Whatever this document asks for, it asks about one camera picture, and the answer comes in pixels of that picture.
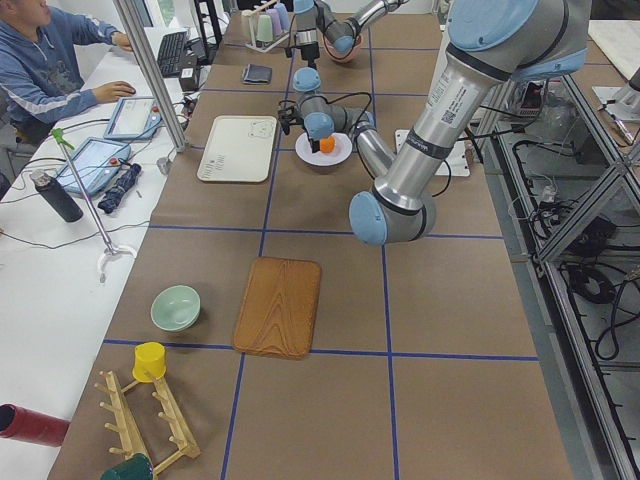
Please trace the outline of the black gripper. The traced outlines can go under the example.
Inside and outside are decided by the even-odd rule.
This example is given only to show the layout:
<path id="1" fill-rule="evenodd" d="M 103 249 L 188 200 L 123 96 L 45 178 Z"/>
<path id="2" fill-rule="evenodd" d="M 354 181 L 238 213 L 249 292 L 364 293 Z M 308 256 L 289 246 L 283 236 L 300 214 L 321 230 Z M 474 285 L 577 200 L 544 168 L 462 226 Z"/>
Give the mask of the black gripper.
<path id="1" fill-rule="evenodd" d="M 324 139 L 333 134 L 333 119 L 323 112 L 311 112 L 303 115 L 296 106 L 285 106 L 278 110 L 278 121 L 286 135 L 292 126 L 301 126 L 306 132 L 311 152 L 322 150 Z"/>
<path id="2" fill-rule="evenodd" d="M 317 59 L 320 57 L 317 32 L 315 30 L 298 30 L 289 38 L 290 42 L 285 47 L 287 58 L 293 56 L 293 50 L 298 49 L 301 58 L 307 62 L 307 66 L 318 69 Z"/>

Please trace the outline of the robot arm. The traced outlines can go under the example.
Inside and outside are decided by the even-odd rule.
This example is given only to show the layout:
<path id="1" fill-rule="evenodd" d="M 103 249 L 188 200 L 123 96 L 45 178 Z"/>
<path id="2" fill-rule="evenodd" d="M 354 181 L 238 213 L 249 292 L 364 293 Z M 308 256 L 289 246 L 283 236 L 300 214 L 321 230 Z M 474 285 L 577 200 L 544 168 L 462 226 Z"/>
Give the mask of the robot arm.
<path id="1" fill-rule="evenodd" d="M 345 20 L 338 20 L 325 1 L 301 0 L 293 2 L 291 26 L 285 55 L 293 56 L 295 49 L 311 68 L 320 57 L 321 36 L 325 45 L 337 53 L 335 59 L 344 58 L 355 50 L 356 40 L 363 31 L 385 15 L 395 12 L 406 1 L 371 1 Z"/>
<path id="2" fill-rule="evenodd" d="M 436 210 L 425 188 L 488 92 L 509 80 L 541 80 L 579 70 L 587 53 L 588 1 L 456 1 L 447 18 L 446 67 L 398 152 L 384 143 L 365 109 L 330 103 L 319 92 L 319 40 L 340 54 L 398 1 L 372 1 L 344 21 L 323 1 L 294 4 L 296 40 L 308 65 L 296 71 L 297 98 L 278 112 L 283 131 L 300 125 L 314 151 L 344 133 L 374 175 L 351 200 L 349 219 L 362 242 L 409 242 L 428 233 Z"/>

